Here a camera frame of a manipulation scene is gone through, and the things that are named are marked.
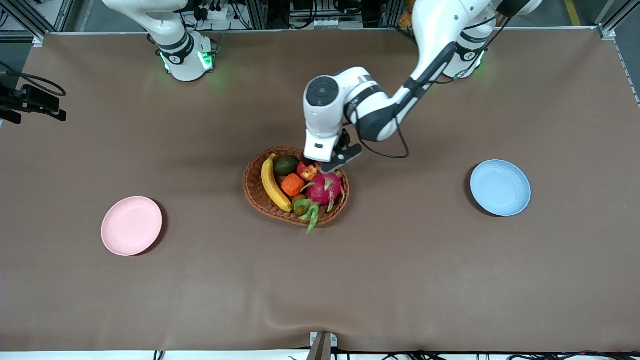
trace black cable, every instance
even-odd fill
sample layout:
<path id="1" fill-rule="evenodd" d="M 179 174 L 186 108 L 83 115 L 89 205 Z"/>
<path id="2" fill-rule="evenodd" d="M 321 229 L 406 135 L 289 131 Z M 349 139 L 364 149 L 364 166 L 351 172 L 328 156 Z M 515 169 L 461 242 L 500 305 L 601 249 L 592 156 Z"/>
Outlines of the black cable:
<path id="1" fill-rule="evenodd" d="M 498 30 L 498 32 L 491 37 L 491 39 L 489 41 L 487 41 L 487 43 L 482 46 L 482 48 L 480 49 L 480 51 L 478 51 L 478 54 L 482 54 L 483 52 L 485 52 L 488 48 L 489 45 L 491 45 L 493 43 L 493 41 L 498 37 L 498 35 L 500 35 L 500 33 L 502 33 L 502 30 L 504 30 L 504 28 L 507 27 L 507 24 L 509 24 L 509 21 L 511 21 L 511 19 L 513 19 L 512 17 L 508 17 L 503 23 L 502 26 L 500 27 L 500 29 Z M 472 61 L 471 65 L 469 65 L 469 67 L 467 67 L 467 69 L 465 69 L 463 72 L 461 72 L 461 74 L 466 74 L 467 71 L 471 70 L 472 67 L 476 66 L 477 60 L 476 61 Z M 456 76 L 454 76 L 451 80 L 456 81 L 457 78 Z"/>
<path id="2" fill-rule="evenodd" d="M 369 147 L 367 145 L 367 143 L 365 143 L 364 140 L 362 140 L 362 137 L 360 136 L 360 129 L 358 128 L 358 124 L 360 123 L 359 121 L 356 123 L 356 134 L 358 135 L 358 140 L 360 141 L 360 143 L 362 144 L 362 146 L 364 146 L 367 150 L 373 152 L 376 155 L 380 155 L 384 158 L 389 158 L 389 159 L 406 159 L 409 156 L 409 145 L 406 143 L 406 140 L 404 139 L 404 135 L 402 134 L 402 130 L 400 130 L 400 123 L 398 122 L 398 114 L 399 112 L 395 112 L 394 113 L 394 121 L 396 122 L 396 129 L 398 132 L 398 136 L 400 136 L 400 141 L 402 142 L 402 146 L 404 147 L 404 155 L 389 155 L 389 154 L 385 154 L 383 152 L 380 151 L 375 151 L 374 149 L 372 149 L 371 147 Z M 356 110 L 356 119 L 360 119 L 360 116 L 358 116 L 358 110 Z"/>
<path id="3" fill-rule="evenodd" d="M 339 12 L 345 14 L 345 15 L 356 15 L 362 12 L 362 4 L 363 2 L 360 2 L 360 6 L 356 9 L 356 10 L 348 10 L 348 9 L 342 9 L 339 5 L 338 5 L 338 1 L 339 0 L 333 0 L 333 7 L 338 10 Z"/>
<path id="4" fill-rule="evenodd" d="M 498 35 L 500 35 L 500 33 L 502 33 L 502 30 L 504 30 L 504 28 L 506 28 L 507 24 L 509 24 L 509 21 L 511 21 L 511 17 L 507 18 L 503 23 L 502 26 L 500 27 L 500 29 L 498 30 L 498 32 L 491 38 L 491 40 L 489 40 L 480 50 L 480 54 L 482 54 L 483 51 L 487 50 L 487 48 L 489 48 L 489 45 L 491 45 L 491 43 L 498 37 Z M 471 69 L 471 67 L 473 67 L 476 64 L 476 61 L 473 61 L 471 63 L 471 65 L 464 71 L 464 73 L 466 73 L 467 71 L 469 71 Z M 423 81 L 421 83 L 419 83 L 419 86 L 424 86 L 424 85 L 446 85 L 446 84 L 450 84 L 454 81 L 456 81 L 458 78 L 457 77 L 453 77 L 452 79 L 448 80 L 448 81 Z M 399 111 L 395 111 L 394 112 L 394 121 L 396 122 L 396 128 L 397 128 L 397 132 L 398 132 L 398 136 L 400 136 L 400 141 L 402 142 L 402 145 L 404 147 L 404 155 L 389 155 L 389 154 L 384 154 L 382 152 L 379 151 L 375 151 L 374 149 L 372 149 L 371 147 L 369 147 L 363 140 L 362 137 L 360 136 L 360 130 L 358 128 L 358 124 L 359 122 L 356 123 L 356 134 L 358 135 L 358 140 L 360 141 L 360 143 L 362 144 L 362 146 L 364 146 L 367 150 L 373 152 L 376 155 L 380 155 L 383 156 L 385 158 L 390 158 L 390 159 L 405 159 L 409 156 L 410 151 L 409 151 L 409 146 L 406 143 L 406 139 L 404 138 L 404 135 L 402 134 L 402 130 L 400 129 L 400 123 L 398 122 L 398 116 Z M 358 111 L 356 110 L 356 118 L 360 119 L 360 116 L 358 116 Z M 420 352 L 420 356 L 424 357 L 424 354 L 426 354 L 427 356 L 429 356 L 429 358 L 431 360 L 445 360 L 442 357 L 431 353 L 431 352 Z M 526 359 L 526 360 L 543 360 L 544 357 L 540 358 L 540 357 L 536 357 L 536 358 L 528 358 L 528 357 L 524 357 L 524 356 L 520 356 L 520 355 L 514 355 L 513 357 L 510 357 L 507 360 L 514 360 L 518 357 L 521 357 L 522 359 Z"/>
<path id="5" fill-rule="evenodd" d="M 222 49 L 222 41 L 225 39 L 225 32 L 224 30 L 222 31 L 222 35 L 220 36 L 220 41 L 218 42 L 218 45 L 216 46 L 216 52 L 215 54 L 218 54 L 220 52 L 220 49 Z"/>
<path id="6" fill-rule="evenodd" d="M 516 354 L 516 355 L 512 355 L 509 356 L 507 358 L 507 360 L 515 360 L 515 359 L 525 359 L 525 360 L 546 360 L 546 357 L 543 355 L 522 355 L 522 354 Z"/>
<path id="7" fill-rule="evenodd" d="M 2 28 L 6 22 L 9 21 L 9 14 L 6 13 L 4 10 L 2 10 L 2 12 L 0 13 L 0 22 L 2 22 L 2 24 L 0 24 L 0 28 Z"/>
<path id="8" fill-rule="evenodd" d="M 289 9 L 287 9 L 286 6 L 283 7 L 280 10 L 280 20 L 282 20 L 282 22 L 289 29 L 299 30 L 299 29 L 304 29 L 304 28 L 309 27 L 311 24 L 314 23 L 314 21 L 316 20 L 317 15 L 318 15 L 318 4 L 317 4 L 316 0 L 311 0 L 311 1 L 312 1 L 312 4 L 311 4 L 311 7 L 309 8 L 309 20 L 307 20 L 307 22 L 304 25 L 302 25 L 300 27 L 297 27 L 295 25 L 291 25 L 291 23 L 285 18 L 285 14 L 287 13 L 287 11 L 289 12 L 289 14 L 291 14 L 291 11 Z"/>
<path id="9" fill-rule="evenodd" d="M 164 358 L 164 353 L 164 351 L 154 351 L 154 360 L 162 360 Z"/>
<path id="10" fill-rule="evenodd" d="M 504 28 L 507 27 L 507 24 L 509 24 L 509 22 L 511 21 L 511 19 L 513 19 L 512 17 L 508 17 L 505 21 L 502 22 L 502 26 L 500 27 L 500 29 L 498 30 L 498 32 L 491 38 L 491 40 L 489 40 L 489 42 L 487 42 L 482 51 L 487 50 L 487 48 L 489 48 L 489 45 L 491 45 L 493 43 L 493 41 L 495 40 L 495 38 L 498 37 L 498 35 L 500 35 L 500 33 L 502 33 L 502 30 L 504 30 Z"/>
<path id="11" fill-rule="evenodd" d="M 311 9 L 309 9 L 309 20 L 307 21 L 306 24 L 302 25 L 300 28 L 294 28 L 294 29 L 304 29 L 309 25 L 313 24 L 314 21 L 316 21 L 316 17 L 318 15 L 318 3 L 316 2 L 316 0 L 311 0 L 311 2 L 312 2 Z"/>
<path id="12" fill-rule="evenodd" d="M 464 30 L 469 30 L 469 29 L 479 28 L 480 26 L 482 26 L 482 25 L 484 25 L 484 24 L 488 24 L 488 23 L 490 23 L 491 21 L 493 21 L 493 20 L 495 20 L 495 19 L 498 19 L 498 16 L 500 16 L 500 14 L 496 14 L 496 16 L 492 17 L 491 19 L 488 19 L 488 20 L 482 21 L 480 24 L 476 24 L 476 25 L 473 25 L 473 26 L 469 26 L 469 27 L 467 27 L 467 28 L 464 28 Z"/>
<path id="13" fill-rule="evenodd" d="M 597 352 L 597 351 L 591 351 L 591 350 L 585 350 L 585 351 L 577 352 L 575 354 L 569 354 L 566 356 L 556 356 L 556 358 L 558 360 L 567 360 L 574 356 L 600 356 L 600 357 L 609 357 L 614 360 L 624 360 L 623 357 L 618 356 L 616 354 L 605 354 L 603 352 Z"/>
<path id="14" fill-rule="evenodd" d="M 3 63 L 2 61 L 0 61 L 0 65 L 4 66 L 7 68 L 7 72 L 6 75 L 7 76 L 17 76 L 19 78 L 25 79 L 27 82 L 31 83 L 33 86 L 41 89 L 44 92 L 48 92 L 51 95 L 55 95 L 55 96 L 67 96 L 67 92 L 65 91 L 65 89 L 62 88 L 62 86 L 54 83 L 51 80 L 47 80 L 45 78 L 41 78 L 40 76 L 36 76 L 36 75 L 31 75 L 31 74 L 25 74 L 23 72 L 17 72 L 16 70 L 14 70 L 12 67 L 10 67 L 9 65 Z M 51 90 L 49 88 L 46 88 L 44 86 L 42 86 L 41 84 L 38 84 L 36 81 L 41 81 L 45 84 L 51 85 L 53 86 L 55 89 L 59 90 L 60 92 L 55 92 L 54 90 Z"/>
<path id="15" fill-rule="evenodd" d="M 238 3 L 236 0 L 231 0 L 231 2 L 229 2 L 231 4 L 231 7 L 234 9 L 234 11 L 236 12 L 236 14 L 238 15 L 238 20 L 240 20 L 240 24 L 242 24 L 244 26 L 245 29 L 247 30 L 251 30 L 251 27 L 249 26 L 249 24 L 244 20 L 244 17 L 242 16 L 242 12 L 240 12 Z"/>
<path id="16" fill-rule="evenodd" d="M 184 19 L 184 16 L 182 15 L 182 12 L 180 12 L 180 19 L 182 19 L 182 25 L 186 28 L 186 29 L 195 29 L 196 26 L 189 21 L 189 24 L 187 25 L 187 20 Z"/>

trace green indicator light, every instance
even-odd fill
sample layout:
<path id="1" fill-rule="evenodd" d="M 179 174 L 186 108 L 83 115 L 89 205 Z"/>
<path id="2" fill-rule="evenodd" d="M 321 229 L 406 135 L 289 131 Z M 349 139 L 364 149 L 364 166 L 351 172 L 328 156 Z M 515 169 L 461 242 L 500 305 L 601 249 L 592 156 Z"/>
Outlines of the green indicator light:
<path id="1" fill-rule="evenodd" d="M 478 60 L 476 60 L 476 67 L 480 66 L 480 64 L 482 63 L 483 55 L 484 55 L 484 51 L 480 53 L 480 56 L 478 56 Z"/>
<path id="2" fill-rule="evenodd" d="M 160 57 L 162 58 L 162 61 L 164 62 L 164 68 L 169 71 L 169 65 L 166 63 L 166 58 L 164 57 L 163 53 L 160 53 Z"/>
<path id="3" fill-rule="evenodd" d="M 205 69 L 211 68 L 211 55 L 206 53 L 198 52 L 198 57 L 200 58 L 200 62 Z"/>

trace fruit basket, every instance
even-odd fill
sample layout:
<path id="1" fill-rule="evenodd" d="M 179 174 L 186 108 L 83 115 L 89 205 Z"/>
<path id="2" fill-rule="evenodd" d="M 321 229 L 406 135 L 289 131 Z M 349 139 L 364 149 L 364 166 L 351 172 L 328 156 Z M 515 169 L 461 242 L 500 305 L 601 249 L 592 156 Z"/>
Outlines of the fruit basket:
<path id="1" fill-rule="evenodd" d="M 276 156 L 278 157 L 291 155 L 295 158 L 298 158 L 299 160 L 302 160 L 302 150 L 296 149 L 294 147 L 278 146 L 261 152 L 253 160 L 251 160 L 244 172 L 244 195 L 246 196 L 246 199 L 249 200 L 249 203 L 257 211 L 260 211 L 268 217 L 306 227 L 309 225 L 309 220 L 301 220 L 293 212 L 286 212 L 280 209 L 269 198 L 269 195 L 262 185 L 262 177 L 260 174 L 262 171 L 262 164 L 272 154 L 276 154 Z M 342 212 L 347 204 L 347 200 L 349 199 L 349 181 L 347 179 L 347 175 L 344 173 L 344 171 L 342 171 L 342 169 L 338 170 L 337 173 L 339 173 L 342 179 L 342 193 L 339 195 L 337 202 L 334 204 L 333 209 L 329 213 L 327 213 L 327 206 L 320 207 L 317 226 L 325 225 L 335 219 L 340 214 L 340 212 Z M 284 179 L 284 176 L 276 176 L 276 182 L 278 183 L 278 185 L 282 185 L 282 181 Z"/>

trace kiwi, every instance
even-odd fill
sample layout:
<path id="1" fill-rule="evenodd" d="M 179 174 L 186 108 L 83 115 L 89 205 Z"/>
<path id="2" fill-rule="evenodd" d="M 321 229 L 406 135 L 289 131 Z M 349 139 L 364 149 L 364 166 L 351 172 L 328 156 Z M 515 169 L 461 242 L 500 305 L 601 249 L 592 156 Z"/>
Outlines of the kiwi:
<path id="1" fill-rule="evenodd" d="M 295 198 L 293 198 L 293 200 L 291 201 L 291 204 L 296 204 L 296 201 L 298 200 L 306 200 L 307 197 L 304 195 L 298 195 Z M 293 213 L 296 214 L 297 217 L 301 217 L 302 215 L 307 213 L 307 207 L 306 206 L 298 206 L 297 208 L 293 209 Z"/>

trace robotic arm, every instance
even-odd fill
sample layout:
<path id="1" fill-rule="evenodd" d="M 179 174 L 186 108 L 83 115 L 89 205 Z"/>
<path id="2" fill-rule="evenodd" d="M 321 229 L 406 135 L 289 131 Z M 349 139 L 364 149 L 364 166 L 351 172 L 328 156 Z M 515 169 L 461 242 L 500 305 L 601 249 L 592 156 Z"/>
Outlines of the robotic arm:
<path id="1" fill-rule="evenodd" d="M 213 70 L 211 39 L 197 31 L 187 31 L 178 11 L 188 0 L 102 0 L 149 32 L 160 48 L 167 71 L 180 81 L 194 81 Z"/>
<path id="2" fill-rule="evenodd" d="M 497 11 L 508 17 L 532 12 L 541 2 L 494 1 Z M 349 146 L 348 134 L 342 130 L 342 116 L 355 126 L 361 140 L 382 142 L 392 136 L 452 60 L 470 61 L 471 66 L 477 63 L 480 54 L 474 53 L 471 59 L 460 55 L 462 46 L 456 41 L 478 43 L 482 40 L 479 43 L 484 45 L 486 38 L 470 38 L 463 30 L 472 20 L 483 21 L 490 3 L 490 0 L 418 0 L 412 15 L 418 65 L 392 97 L 361 67 L 313 79 L 303 96 L 307 125 L 305 157 L 322 161 L 322 171 L 331 172 L 362 153 L 360 144 Z M 490 27 L 489 34 L 493 25 L 495 21 L 486 25 Z M 467 75 L 467 70 L 456 78 Z"/>

